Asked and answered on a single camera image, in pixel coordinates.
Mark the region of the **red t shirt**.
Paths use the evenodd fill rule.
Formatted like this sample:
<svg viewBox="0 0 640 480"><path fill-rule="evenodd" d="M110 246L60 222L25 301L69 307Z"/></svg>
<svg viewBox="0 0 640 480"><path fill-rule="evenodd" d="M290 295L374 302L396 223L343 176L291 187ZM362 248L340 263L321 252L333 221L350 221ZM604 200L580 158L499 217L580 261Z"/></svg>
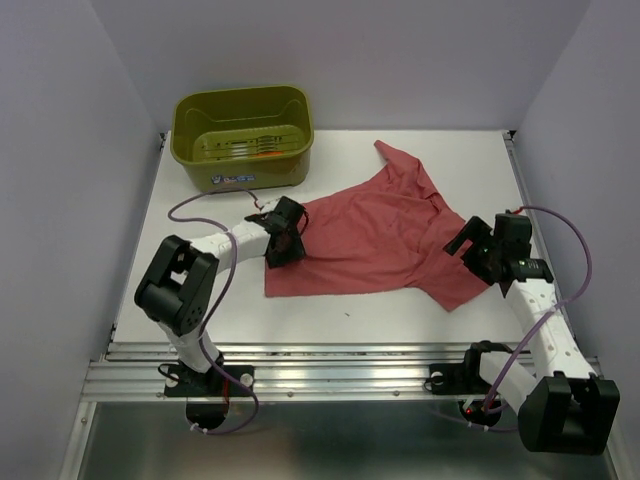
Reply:
<svg viewBox="0 0 640 480"><path fill-rule="evenodd" d="M306 203L305 257L265 271L271 298L370 294L416 288L451 312L484 293L445 245L465 224L421 161L382 141L371 179Z"/></svg>

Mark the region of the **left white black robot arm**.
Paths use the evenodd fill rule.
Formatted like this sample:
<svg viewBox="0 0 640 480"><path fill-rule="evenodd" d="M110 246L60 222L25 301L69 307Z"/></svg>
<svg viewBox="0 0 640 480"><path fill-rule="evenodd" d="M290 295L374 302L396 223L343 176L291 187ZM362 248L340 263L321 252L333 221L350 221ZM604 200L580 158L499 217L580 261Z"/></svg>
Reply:
<svg viewBox="0 0 640 480"><path fill-rule="evenodd" d="M206 218L199 221L219 231L195 240L164 238L137 286L134 303L164 331L189 369L191 386L210 394L221 386L223 373L221 353L206 332L221 303L210 301L217 275L228 273L220 291L224 296L241 262L263 258L273 269L302 260L309 214L303 205L281 197L232 228Z"/></svg>

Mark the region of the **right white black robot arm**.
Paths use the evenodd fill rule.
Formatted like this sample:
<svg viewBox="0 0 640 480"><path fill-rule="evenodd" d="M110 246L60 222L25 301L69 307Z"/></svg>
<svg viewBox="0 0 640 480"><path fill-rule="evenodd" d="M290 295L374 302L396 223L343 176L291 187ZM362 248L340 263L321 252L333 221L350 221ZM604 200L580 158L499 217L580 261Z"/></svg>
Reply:
<svg viewBox="0 0 640 480"><path fill-rule="evenodd" d="M433 364L425 386L456 395L472 428L492 431L506 408L530 452L600 455L620 393L591 367L578 348L543 259L531 256L533 227L523 208L496 215L488 225L472 217L444 250L487 285L498 285L524 333L510 348L473 343L459 364Z"/></svg>

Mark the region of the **olive green plastic bin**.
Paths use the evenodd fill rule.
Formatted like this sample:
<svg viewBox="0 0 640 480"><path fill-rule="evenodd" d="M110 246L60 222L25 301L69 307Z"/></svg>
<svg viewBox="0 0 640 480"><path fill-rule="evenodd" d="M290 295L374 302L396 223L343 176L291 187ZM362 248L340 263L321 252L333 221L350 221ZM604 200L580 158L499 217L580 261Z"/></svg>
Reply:
<svg viewBox="0 0 640 480"><path fill-rule="evenodd" d="M170 151L200 191L302 183L314 142L306 93L290 85L203 91L174 108Z"/></svg>

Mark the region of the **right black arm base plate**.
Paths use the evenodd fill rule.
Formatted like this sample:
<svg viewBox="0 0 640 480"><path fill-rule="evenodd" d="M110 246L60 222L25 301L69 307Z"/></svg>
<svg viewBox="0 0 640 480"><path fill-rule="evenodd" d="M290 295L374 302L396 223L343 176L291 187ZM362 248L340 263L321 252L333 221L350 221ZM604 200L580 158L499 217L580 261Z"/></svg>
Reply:
<svg viewBox="0 0 640 480"><path fill-rule="evenodd" d="M432 363L424 387L434 395L476 395L487 392L486 383L464 363Z"/></svg>

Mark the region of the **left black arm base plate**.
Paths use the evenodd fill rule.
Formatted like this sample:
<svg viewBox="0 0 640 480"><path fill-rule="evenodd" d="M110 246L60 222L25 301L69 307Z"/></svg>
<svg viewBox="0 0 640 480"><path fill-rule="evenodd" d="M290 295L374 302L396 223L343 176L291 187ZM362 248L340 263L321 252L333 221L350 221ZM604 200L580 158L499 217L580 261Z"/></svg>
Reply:
<svg viewBox="0 0 640 480"><path fill-rule="evenodd" d="M182 363L161 363L157 370L165 379L164 395L169 398L249 397L243 385L234 384L213 368L199 373Z"/></svg>

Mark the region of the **aluminium front rail frame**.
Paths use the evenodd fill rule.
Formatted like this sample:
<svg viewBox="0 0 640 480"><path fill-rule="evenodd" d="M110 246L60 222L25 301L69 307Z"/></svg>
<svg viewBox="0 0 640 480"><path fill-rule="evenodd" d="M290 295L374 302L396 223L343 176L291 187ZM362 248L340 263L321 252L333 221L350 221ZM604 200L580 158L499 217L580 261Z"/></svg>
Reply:
<svg viewBox="0 0 640 480"><path fill-rule="evenodd" d="M411 289L269 299L264 265L245 261L210 334L231 365L255 368L243 430L206 436L185 401L164 395L158 366L175 359L133 303L169 234L197 238L168 210L195 187L161 154L129 280L107 352L85 378L61 475L65 479L627 479L612 435L598 456L533 453L515 433L469 428L453 396L423 385L432 363L459 363L475 341L516 346L521 326L498 287L446 312Z"/></svg>

